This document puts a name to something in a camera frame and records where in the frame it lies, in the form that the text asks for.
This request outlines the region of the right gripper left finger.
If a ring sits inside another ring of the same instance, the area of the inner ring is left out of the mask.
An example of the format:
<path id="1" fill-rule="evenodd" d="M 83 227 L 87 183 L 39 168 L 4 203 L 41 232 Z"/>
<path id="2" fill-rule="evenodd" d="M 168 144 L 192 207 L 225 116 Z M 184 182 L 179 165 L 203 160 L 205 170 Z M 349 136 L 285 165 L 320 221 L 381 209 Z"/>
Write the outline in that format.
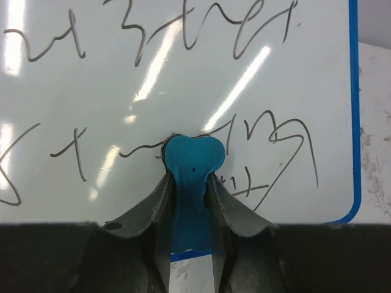
<path id="1" fill-rule="evenodd" d="M 174 206 L 175 183 L 166 173 L 150 195 L 103 225 L 129 245 L 125 251 L 131 255 L 127 263 L 136 289 L 146 284 L 147 292 L 169 291 Z"/>

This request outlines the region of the blue whiteboard eraser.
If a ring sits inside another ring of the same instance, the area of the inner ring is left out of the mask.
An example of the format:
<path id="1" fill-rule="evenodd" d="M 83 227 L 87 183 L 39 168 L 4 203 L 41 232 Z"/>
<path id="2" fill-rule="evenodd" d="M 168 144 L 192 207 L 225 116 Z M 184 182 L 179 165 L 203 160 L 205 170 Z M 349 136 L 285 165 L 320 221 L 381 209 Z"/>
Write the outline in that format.
<path id="1" fill-rule="evenodd" d="M 175 181 L 172 253 L 206 252 L 211 240 L 204 196 L 209 175 L 225 161 L 224 145 L 211 136 L 174 136 L 164 147 L 163 161 Z"/>

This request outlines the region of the blue framed small whiteboard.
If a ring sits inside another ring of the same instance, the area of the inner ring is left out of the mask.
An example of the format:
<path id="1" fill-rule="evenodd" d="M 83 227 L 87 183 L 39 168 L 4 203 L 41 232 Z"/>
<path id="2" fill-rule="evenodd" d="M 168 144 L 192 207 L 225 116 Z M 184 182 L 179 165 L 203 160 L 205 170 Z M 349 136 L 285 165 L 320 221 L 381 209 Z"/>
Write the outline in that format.
<path id="1" fill-rule="evenodd" d="M 104 223 L 208 134 L 276 223 L 360 201 L 356 1 L 2 1 L 1 222 Z"/>

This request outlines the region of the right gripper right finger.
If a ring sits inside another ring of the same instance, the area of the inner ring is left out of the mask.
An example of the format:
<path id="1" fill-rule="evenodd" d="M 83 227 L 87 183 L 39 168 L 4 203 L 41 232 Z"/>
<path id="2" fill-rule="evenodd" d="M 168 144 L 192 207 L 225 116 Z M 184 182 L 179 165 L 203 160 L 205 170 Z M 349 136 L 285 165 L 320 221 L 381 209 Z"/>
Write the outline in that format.
<path id="1" fill-rule="evenodd" d="M 211 251 L 216 292 L 274 292 L 275 259 L 269 222 L 208 176 Z"/>

